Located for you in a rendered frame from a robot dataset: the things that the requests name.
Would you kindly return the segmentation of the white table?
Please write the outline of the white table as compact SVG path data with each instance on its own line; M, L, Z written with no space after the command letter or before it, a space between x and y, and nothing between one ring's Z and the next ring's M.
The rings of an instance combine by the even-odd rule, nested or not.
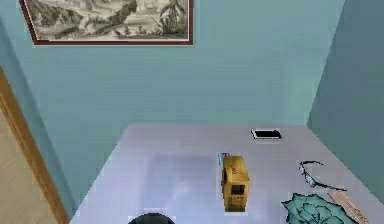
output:
M384 204L304 126L281 139L256 140L245 125L135 124L127 127L70 224L128 224L145 213L175 224L286 224L284 201L311 188L298 165L314 160L319 181L342 187L368 217L384 224ZM243 157L251 179L243 213L227 213L218 156Z

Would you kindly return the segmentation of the black phone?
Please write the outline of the black phone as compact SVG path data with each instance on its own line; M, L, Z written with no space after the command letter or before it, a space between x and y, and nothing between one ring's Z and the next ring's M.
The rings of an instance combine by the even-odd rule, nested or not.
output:
M255 139L281 139L282 136L278 130L261 130L254 129L251 131Z

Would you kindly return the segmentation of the yellow box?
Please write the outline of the yellow box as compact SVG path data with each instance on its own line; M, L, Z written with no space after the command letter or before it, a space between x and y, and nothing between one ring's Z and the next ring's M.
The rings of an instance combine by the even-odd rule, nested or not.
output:
M226 212L244 212L249 195L250 178L240 155L219 153L221 192Z

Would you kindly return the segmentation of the black round object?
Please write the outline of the black round object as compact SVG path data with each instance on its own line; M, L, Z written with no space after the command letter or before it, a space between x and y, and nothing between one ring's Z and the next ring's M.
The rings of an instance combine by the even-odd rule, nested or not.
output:
M175 222L160 213L147 213L134 218L128 224L175 224Z

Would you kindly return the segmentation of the framed landscape picture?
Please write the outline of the framed landscape picture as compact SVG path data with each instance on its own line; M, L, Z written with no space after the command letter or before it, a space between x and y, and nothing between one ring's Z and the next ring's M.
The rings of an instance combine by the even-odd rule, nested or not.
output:
M18 0L36 45L193 43L193 0Z

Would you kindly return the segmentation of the black eyeglasses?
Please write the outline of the black eyeglasses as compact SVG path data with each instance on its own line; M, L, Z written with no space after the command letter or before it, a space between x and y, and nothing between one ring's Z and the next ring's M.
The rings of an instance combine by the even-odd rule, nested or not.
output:
M315 160L307 160L307 161L301 161L298 166L298 170L301 172L301 175L304 177L306 183L311 187L322 187L326 189L336 190L336 191L346 191L345 188L335 187L332 185L324 184L320 181L318 181L316 178L314 178L307 170L306 165L307 164L318 164L323 166L322 162L315 161Z

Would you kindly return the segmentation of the teal leaf-shaped dish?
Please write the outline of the teal leaf-shaped dish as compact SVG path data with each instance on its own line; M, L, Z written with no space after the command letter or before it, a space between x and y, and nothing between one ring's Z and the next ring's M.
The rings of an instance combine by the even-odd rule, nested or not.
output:
M317 194L294 193L282 205L288 212L287 224L358 224L340 205Z

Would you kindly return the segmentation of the pale wooden stick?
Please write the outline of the pale wooden stick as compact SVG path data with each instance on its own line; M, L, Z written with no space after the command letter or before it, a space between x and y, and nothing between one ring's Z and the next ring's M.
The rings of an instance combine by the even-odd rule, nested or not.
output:
M367 216L357 207L344 191L331 190L328 192L331 200L341 206L345 212L358 224L370 224Z

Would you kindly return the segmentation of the pale wooden room door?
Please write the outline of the pale wooden room door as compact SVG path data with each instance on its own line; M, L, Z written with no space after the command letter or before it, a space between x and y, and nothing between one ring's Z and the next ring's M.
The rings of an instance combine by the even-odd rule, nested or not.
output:
M0 67L0 224L69 224L11 85Z

